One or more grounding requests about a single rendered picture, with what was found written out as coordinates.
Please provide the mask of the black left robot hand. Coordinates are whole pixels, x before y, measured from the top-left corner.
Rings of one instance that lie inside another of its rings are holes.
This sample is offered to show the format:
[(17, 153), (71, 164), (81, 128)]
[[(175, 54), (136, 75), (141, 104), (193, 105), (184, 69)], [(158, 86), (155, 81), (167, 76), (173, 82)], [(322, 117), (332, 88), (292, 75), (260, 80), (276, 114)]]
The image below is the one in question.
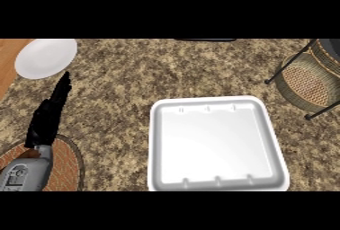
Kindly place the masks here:
[(34, 148), (39, 145), (50, 146), (53, 144), (59, 131), (62, 108), (71, 88), (69, 72), (65, 72), (56, 84), (50, 98), (42, 100), (32, 113), (23, 145), (26, 148)]

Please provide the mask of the white square tray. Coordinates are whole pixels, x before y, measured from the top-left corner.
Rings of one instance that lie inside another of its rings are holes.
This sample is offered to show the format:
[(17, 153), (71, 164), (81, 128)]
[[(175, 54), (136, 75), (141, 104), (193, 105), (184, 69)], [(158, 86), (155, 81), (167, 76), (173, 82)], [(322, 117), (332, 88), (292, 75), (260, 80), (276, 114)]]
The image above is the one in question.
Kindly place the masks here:
[(251, 95), (150, 106), (150, 191), (285, 191), (289, 173), (264, 103)]

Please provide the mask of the white round plate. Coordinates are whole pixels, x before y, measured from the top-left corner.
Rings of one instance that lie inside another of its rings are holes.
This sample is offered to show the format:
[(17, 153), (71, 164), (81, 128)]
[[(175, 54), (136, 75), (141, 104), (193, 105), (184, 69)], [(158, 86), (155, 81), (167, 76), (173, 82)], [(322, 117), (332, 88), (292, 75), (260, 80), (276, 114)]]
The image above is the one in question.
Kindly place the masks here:
[(75, 39), (35, 39), (16, 56), (16, 73), (26, 79), (47, 78), (66, 68), (75, 54)]

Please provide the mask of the tiered wicker basket black frame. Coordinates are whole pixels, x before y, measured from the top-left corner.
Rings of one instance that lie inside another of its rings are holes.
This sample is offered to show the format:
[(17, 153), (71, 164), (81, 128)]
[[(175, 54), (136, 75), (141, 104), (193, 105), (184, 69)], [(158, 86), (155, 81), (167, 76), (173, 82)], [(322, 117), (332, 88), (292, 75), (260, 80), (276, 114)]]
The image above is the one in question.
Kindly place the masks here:
[(311, 39), (280, 62), (264, 84), (275, 83), (306, 120), (340, 106), (340, 39)]

